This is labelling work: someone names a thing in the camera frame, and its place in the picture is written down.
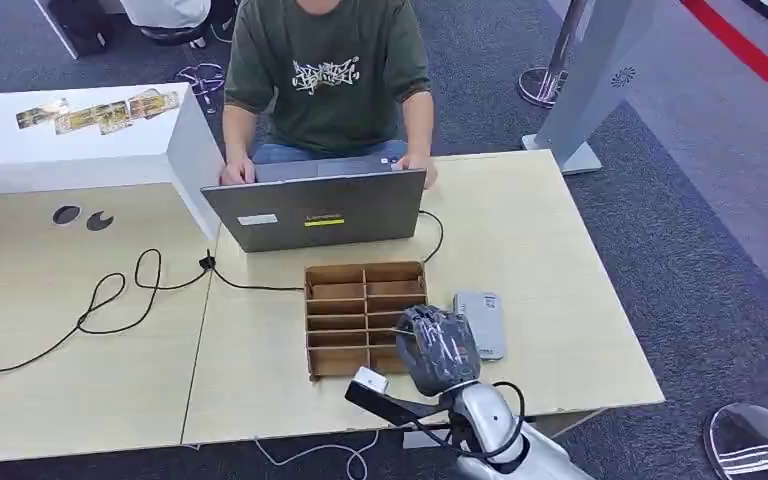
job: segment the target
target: yellow sticker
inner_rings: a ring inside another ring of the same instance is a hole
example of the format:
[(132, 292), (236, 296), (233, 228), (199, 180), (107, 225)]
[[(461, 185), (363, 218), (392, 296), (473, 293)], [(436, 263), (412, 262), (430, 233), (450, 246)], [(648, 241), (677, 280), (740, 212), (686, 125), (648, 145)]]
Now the yellow sticker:
[(324, 227), (327, 225), (340, 225), (346, 223), (345, 219), (335, 218), (331, 220), (315, 220), (312, 222), (305, 222), (305, 227)]

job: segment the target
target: gray laptop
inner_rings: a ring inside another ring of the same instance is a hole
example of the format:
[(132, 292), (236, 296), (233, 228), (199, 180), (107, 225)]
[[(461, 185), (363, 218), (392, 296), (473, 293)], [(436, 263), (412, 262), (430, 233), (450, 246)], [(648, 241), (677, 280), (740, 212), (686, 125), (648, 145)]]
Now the gray laptop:
[(412, 237), (424, 170), (345, 158), (255, 167), (257, 183), (202, 194), (246, 252)]

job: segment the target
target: graphic print on shirt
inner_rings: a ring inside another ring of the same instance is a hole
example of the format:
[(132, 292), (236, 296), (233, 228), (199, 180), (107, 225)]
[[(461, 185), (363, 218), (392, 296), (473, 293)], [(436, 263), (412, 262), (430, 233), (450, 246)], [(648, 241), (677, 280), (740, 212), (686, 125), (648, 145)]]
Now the graphic print on shirt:
[(358, 60), (358, 57), (354, 57), (343, 63), (325, 62), (319, 65), (299, 65), (299, 62), (293, 60), (296, 69), (293, 86), (298, 91), (307, 90), (308, 95), (313, 95), (320, 85), (354, 85), (360, 78), (360, 72), (355, 68)]

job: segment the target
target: white cable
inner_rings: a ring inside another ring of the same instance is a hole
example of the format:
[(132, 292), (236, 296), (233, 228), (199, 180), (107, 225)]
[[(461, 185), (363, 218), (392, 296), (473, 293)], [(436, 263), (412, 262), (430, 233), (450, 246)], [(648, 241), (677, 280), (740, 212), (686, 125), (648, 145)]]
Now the white cable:
[(216, 27), (214, 27), (212, 23), (210, 24), (210, 30), (213, 32), (213, 36), (216, 37), (216, 39), (219, 40), (220, 42), (231, 43), (231, 40), (225, 40), (224, 38), (216, 34)]
[[(263, 447), (260, 446), (260, 442), (258, 442), (256, 438), (254, 439), (254, 444), (257, 445), (257, 448), (260, 450), (260, 453), (264, 454), (266, 456), (266, 458), (270, 462), (272, 462), (272, 465), (275, 465), (276, 467), (283, 467), (284, 465), (292, 462), (293, 460), (301, 458), (301, 457), (307, 455), (308, 453), (313, 453), (313, 452), (316, 452), (316, 451), (319, 451), (319, 450), (324, 450), (326, 448), (336, 448), (336, 449), (339, 449), (339, 450), (345, 450), (345, 451), (347, 451), (347, 452), (352, 454), (349, 457), (349, 459), (346, 460), (346, 476), (349, 477), (349, 480), (366, 480), (366, 476), (369, 473), (369, 469), (366, 466), (366, 460), (363, 459), (363, 455), (361, 455), (361, 454), (363, 452), (369, 450), (370, 448), (374, 447), (376, 443), (378, 443), (378, 430), (375, 431), (375, 438), (372, 439), (372, 443), (370, 443), (369, 445), (361, 448), (360, 450), (355, 450), (354, 448), (347, 447), (345, 445), (337, 445), (337, 444), (329, 443), (327, 445), (320, 445), (318, 447), (313, 447), (313, 448), (307, 449), (304, 452), (297, 453), (297, 454), (293, 455), (292, 457), (290, 457), (290, 458), (288, 458), (286, 460), (282, 460), (282, 461), (278, 462), (274, 458), (272, 458), (272, 455), (267, 453), (266, 450), (264, 450)], [(354, 460), (356, 458), (360, 461), (360, 466), (363, 467), (363, 475), (360, 478), (353, 477), (352, 476), (352, 472), (351, 472), (351, 468), (350, 468), (351, 465), (352, 465), (352, 460)]]

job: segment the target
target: cardboard organizer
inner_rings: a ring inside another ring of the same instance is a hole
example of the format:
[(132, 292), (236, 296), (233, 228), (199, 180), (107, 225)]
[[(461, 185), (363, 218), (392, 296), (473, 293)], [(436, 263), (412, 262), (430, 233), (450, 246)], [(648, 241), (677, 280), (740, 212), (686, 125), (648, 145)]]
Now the cardboard organizer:
[(402, 312), (428, 302), (419, 262), (327, 265), (305, 269), (311, 380), (351, 376), (361, 366), (402, 373), (393, 331)]

